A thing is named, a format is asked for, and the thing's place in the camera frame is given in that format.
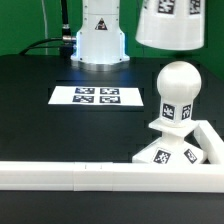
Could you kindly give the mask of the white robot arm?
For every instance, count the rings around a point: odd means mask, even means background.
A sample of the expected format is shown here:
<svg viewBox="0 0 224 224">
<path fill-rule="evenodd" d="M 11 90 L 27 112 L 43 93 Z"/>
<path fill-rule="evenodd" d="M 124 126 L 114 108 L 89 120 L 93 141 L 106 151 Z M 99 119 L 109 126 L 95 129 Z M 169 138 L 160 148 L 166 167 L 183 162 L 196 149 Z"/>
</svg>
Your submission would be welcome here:
<svg viewBox="0 0 224 224">
<path fill-rule="evenodd" d="M 120 0 L 82 0 L 83 23 L 76 33 L 74 67 L 114 71 L 128 66 L 125 34 L 119 26 Z"/>
</svg>

